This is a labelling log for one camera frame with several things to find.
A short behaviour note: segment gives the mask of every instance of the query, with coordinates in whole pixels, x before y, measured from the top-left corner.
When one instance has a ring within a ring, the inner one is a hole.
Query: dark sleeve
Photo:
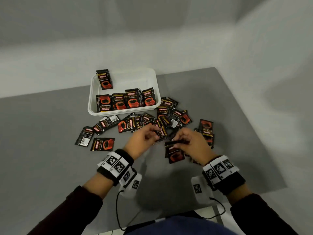
[[[246,235],[297,234],[257,194],[251,194],[231,207],[234,220]]]
[[[102,203],[102,199],[98,195],[78,186],[29,234],[81,234],[97,216]]]

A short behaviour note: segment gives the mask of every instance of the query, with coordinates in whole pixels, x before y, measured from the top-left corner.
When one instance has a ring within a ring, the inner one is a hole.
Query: gray table
[[[244,113],[215,68],[158,76],[161,96],[177,99],[193,123],[214,121],[215,151],[241,169],[251,188],[264,193],[286,184]],[[85,125],[100,118],[88,114],[89,86],[0,99],[1,219],[3,234],[25,234],[96,171],[105,152],[74,145]],[[149,112],[156,115],[156,110]],[[122,147],[130,132],[113,128],[103,134]],[[169,164],[163,143],[154,145],[134,163],[143,175],[136,198],[119,199],[122,226],[201,208],[190,178],[201,167],[187,160]],[[84,234],[117,229],[113,188]],[[214,195],[225,201],[219,193]]]

